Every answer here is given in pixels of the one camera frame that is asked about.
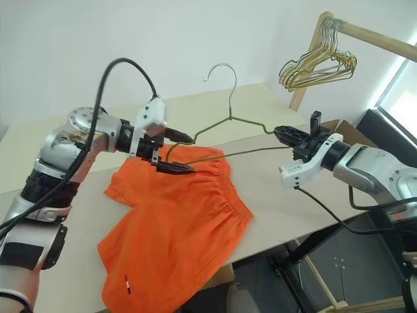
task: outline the floor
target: floor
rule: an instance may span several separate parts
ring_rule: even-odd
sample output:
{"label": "floor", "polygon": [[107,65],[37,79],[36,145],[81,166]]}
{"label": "floor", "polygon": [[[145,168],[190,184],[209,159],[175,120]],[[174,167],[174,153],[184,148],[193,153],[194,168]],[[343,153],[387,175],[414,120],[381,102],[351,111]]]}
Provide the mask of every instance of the floor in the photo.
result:
{"label": "floor", "polygon": [[[373,228],[366,215],[350,225],[361,230]],[[401,295],[401,273],[378,235],[359,236],[342,230],[310,257],[338,301],[353,305]],[[282,278],[276,276],[266,258],[235,269],[235,274],[240,286],[252,293],[261,313],[298,311]],[[330,302],[305,262],[300,264],[300,274],[314,308],[328,307]]]}

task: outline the wooden clothes rack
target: wooden clothes rack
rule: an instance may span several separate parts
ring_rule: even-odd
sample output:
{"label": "wooden clothes rack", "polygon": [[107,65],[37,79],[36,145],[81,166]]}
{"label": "wooden clothes rack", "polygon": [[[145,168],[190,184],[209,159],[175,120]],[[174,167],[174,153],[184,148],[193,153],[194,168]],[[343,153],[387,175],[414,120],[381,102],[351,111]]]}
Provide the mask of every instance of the wooden clothes rack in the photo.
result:
{"label": "wooden clothes rack", "polygon": [[[317,26],[315,27],[313,38],[310,43],[310,47],[308,51],[312,51],[320,46],[321,42],[321,25],[327,18],[332,18],[333,14],[331,12],[323,12],[320,17],[319,21],[317,22]],[[392,37],[388,37],[382,35],[380,33],[376,33],[374,31],[370,31],[369,29],[365,29],[350,23],[344,23],[340,29],[339,33],[343,33],[345,35],[351,36],[353,38],[362,40],[374,46],[380,47],[384,50],[390,51],[392,53],[398,54],[402,57],[406,57],[407,59],[413,60],[417,62],[417,47],[412,46],[411,44],[407,44],[406,42],[402,42],[398,39],[394,39]],[[294,111],[298,111],[302,99],[304,98],[304,94],[306,93],[305,88],[297,89],[293,97],[291,99],[289,107]]]}

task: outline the wooden stick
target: wooden stick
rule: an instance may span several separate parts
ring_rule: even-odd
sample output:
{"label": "wooden stick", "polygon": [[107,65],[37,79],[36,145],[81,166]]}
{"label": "wooden stick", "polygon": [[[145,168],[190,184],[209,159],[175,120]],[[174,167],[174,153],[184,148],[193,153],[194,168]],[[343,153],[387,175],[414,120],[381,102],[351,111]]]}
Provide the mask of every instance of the wooden stick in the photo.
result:
{"label": "wooden stick", "polygon": [[[298,246],[300,246],[300,242],[297,239],[295,239],[295,243]],[[324,280],[323,280],[322,276],[320,275],[319,271],[317,270],[317,268],[314,266],[312,260],[309,258],[309,256],[306,256],[304,259],[307,262],[308,267],[311,269],[311,272],[313,272],[313,275],[314,275],[315,279],[317,280],[317,282],[319,283],[321,289],[323,289],[323,291],[326,294],[327,298],[329,299],[330,303],[332,303],[332,306],[335,309],[339,309],[340,308],[339,303],[334,298],[330,289],[328,289],[328,286],[324,282]]]}
{"label": "wooden stick", "polygon": [[342,308],[331,308],[326,310],[326,313],[368,313],[368,312],[379,312],[381,310],[388,310],[390,308],[404,308],[403,297],[393,297],[373,302],[364,303],[361,305],[350,305]]}
{"label": "wooden stick", "polygon": [[339,32],[417,62],[417,47],[406,42],[350,23],[344,23]]}
{"label": "wooden stick", "polygon": [[[313,38],[310,42],[310,47],[308,48],[308,51],[312,51],[314,49],[317,49],[320,46],[321,42],[321,24],[325,21],[327,18],[332,18],[333,14],[331,12],[323,12],[320,14],[319,21],[317,21],[317,25],[314,30]],[[298,111],[298,108],[301,105],[301,101],[304,98],[304,94],[306,93],[305,88],[300,88],[294,91],[293,97],[291,98],[291,102],[289,103],[290,109],[293,109],[294,111]]]}

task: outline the green wire hanger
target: green wire hanger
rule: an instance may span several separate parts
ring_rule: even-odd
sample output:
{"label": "green wire hanger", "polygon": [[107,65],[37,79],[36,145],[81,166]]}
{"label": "green wire hanger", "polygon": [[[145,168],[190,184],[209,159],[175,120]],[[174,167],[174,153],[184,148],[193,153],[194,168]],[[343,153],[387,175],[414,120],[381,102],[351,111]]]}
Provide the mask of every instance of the green wire hanger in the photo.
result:
{"label": "green wire hanger", "polygon": [[230,92],[230,95],[229,95],[229,116],[228,116],[228,117],[226,117],[225,119],[222,119],[221,121],[218,121],[217,123],[214,123],[213,125],[211,125],[211,126],[209,126],[209,127],[206,127],[206,128],[204,128],[204,129],[200,130],[199,132],[195,133],[195,135],[194,135],[194,139],[193,139],[193,141],[192,141],[192,142],[190,142],[190,143],[185,143],[185,142],[177,142],[175,145],[173,145],[171,148],[169,148],[169,150],[168,150],[168,152],[167,152],[166,162],[169,162],[169,156],[170,156],[170,154],[172,153],[172,151],[173,151],[173,150],[174,150],[174,149],[175,149],[178,145],[194,145],[194,144],[196,143],[197,137],[198,137],[200,134],[202,134],[202,133],[204,133],[204,132],[206,132],[206,131],[208,131],[208,130],[210,130],[210,129],[212,129],[212,128],[214,128],[214,127],[216,127],[216,126],[220,125],[220,124],[223,124],[224,122],[227,122],[227,121],[232,121],[232,120],[235,120],[235,121],[240,121],[240,122],[247,123],[247,124],[258,125],[258,126],[261,126],[261,127],[263,128],[263,131],[265,132],[265,134],[273,134],[273,133],[274,133],[274,131],[272,131],[272,132],[268,131],[268,130],[266,129],[266,126],[265,126],[264,124],[262,124],[262,123],[258,123],[258,122],[254,122],[254,121],[249,121],[249,120],[247,120],[247,119],[241,119],[241,118],[239,118],[239,117],[235,117],[235,116],[233,116],[233,114],[232,114],[232,105],[231,105],[231,100],[232,100],[232,96],[233,96],[233,93],[235,92],[236,85],[237,85],[237,75],[236,75],[236,71],[234,70],[234,68],[233,68],[231,65],[227,64],[227,63],[218,63],[218,64],[214,65],[214,66],[210,69],[210,71],[209,71],[209,72],[208,72],[208,74],[207,74],[207,77],[204,79],[204,82],[207,82],[207,81],[209,80],[209,78],[210,78],[210,75],[211,75],[212,71],[213,71],[215,68],[217,68],[217,67],[228,67],[228,68],[230,68],[230,69],[233,71],[233,74],[235,75],[235,84],[234,84],[233,89],[232,89],[232,91]]}

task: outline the hanging hanger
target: hanging hanger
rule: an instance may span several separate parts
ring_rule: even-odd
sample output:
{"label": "hanging hanger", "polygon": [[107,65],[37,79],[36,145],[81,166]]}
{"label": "hanging hanger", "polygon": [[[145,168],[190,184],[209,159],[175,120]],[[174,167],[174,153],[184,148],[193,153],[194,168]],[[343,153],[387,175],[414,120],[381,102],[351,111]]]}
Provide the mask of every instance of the hanging hanger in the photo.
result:
{"label": "hanging hanger", "polygon": [[197,137],[199,135],[201,135],[202,133],[204,133],[204,132],[206,132],[206,131],[208,131],[208,130],[210,130],[210,129],[212,129],[212,128],[220,125],[220,124],[223,124],[224,122],[227,122],[227,121],[240,121],[240,122],[247,123],[247,124],[257,125],[257,126],[262,127],[262,129],[263,129],[263,131],[264,131],[265,134],[273,134],[274,133],[274,131],[268,131],[266,129],[266,126],[264,124],[262,124],[262,123],[258,123],[258,122],[255,122],[255,121],[250,121],[250,120],[247,120],[247,119],[242,119],[240,117],[233,116],[233,114],[232,114],[231,101],[232,101],[232,97],[233,97],[233,94],[235,93],[235,89],[236,89],[236,86],[237,86],[237,74],[236,74],[236,71],[234,70],[234,68],[230,64],[227,64],[227,63],[218,63],[218,64],[214,65],[210,69],[210,71],[208,72],[207,77],[204,79],[204,82],[207,82],[210,79],[211,73],[213,72],[213,70],[215,68],[218,68],[218,67],[228,67],[228,68],[230,68],[232,70],[232,72],[233,72],[233,76],[235,77],[235,83],[234,83],[233,88],[232,88],[232,91],[230,92],[230,95],[229,95],[229,116],[226,117],[226,118],[224,118],[224,119],[222,119],[221,121],[218,121],[217,123],[214,123],[213,125],[210,125],[209,127],[206,127],[204,129],[200,130],[199,132],[196,132],[195,135],[194,135],[194,139],[193,139],[193,141],[191,143],[177,142],[175,145],[173,145],[171,148],[169,148],[169,150],[167,152],[166,160],[165,160],[166,162],[169,161],[170,154],[172,153],[172,151],[178,145],[194,145],[196,143]]}
{"label": "hanging hanger", "polygon": [[[337,51],[337,33],[343,23],[343,20],[335,18],[326,19],[321,27],[320,46],[302,55],[297,62],[290,60],[283,66],[279,75],[280,83],[285,88],[293,91],[297,88],[352,77],[357,64],[356,57],[350,52]],[[327,60],[337,62],[337,65],[315,70],[317,65]]]}

